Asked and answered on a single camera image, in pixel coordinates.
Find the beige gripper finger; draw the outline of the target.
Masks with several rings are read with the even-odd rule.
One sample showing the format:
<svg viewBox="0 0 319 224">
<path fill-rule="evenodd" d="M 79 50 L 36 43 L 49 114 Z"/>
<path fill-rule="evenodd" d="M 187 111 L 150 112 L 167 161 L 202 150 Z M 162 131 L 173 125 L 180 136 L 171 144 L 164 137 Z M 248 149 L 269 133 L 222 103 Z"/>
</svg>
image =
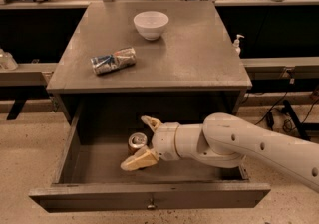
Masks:
<svg viewBox="0 0 319 224">
<path fill-rule="evenodd" d="M 147 115 L 143 115 L 141 121 L 147 125 L 152 132 L 155 132 L 161 126 L 161 121 L 159 119 Z"/>
<path fill-rule="evenodd" d="M 134 171 L 156 165 L 159 160 L 158 154 L 153 149 L 143 146 L 121 163 L 121 169 L 124 171 Z"/>
</svg>

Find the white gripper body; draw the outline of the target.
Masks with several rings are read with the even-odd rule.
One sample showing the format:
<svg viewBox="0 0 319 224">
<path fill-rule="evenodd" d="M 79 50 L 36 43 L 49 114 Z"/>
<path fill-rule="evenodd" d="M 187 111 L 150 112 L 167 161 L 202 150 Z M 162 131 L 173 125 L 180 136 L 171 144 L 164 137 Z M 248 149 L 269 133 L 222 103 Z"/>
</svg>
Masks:
<svg viewBox="0 0 319 224">
<path fill-rule="evenodd" d="M 177 122 L 164 123 L 157 128 L 153 135 L 153 149 L 164 161 L 180 160 L 175 147 L 175 135 L 178 127 Z"/>
</svg>

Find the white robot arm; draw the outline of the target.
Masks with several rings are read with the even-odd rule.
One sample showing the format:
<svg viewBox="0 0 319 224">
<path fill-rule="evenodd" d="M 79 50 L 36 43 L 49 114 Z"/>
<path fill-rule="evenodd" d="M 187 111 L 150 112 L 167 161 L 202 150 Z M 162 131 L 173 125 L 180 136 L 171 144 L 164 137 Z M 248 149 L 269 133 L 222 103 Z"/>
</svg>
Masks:
<svg viewBox="0 0 319 224">
<path fill-rule="evenodd" d="M 221 168 L 256 158 L 319 191 L 319 144 L 258 127 L 237 116 L 216 112 L 200 124 L 163 123 L 143 116 L 153 132 L 144 145 L 121 163 L 124 171 L 153 166 L 159 160 L 191 158 Z"/>
</svg>

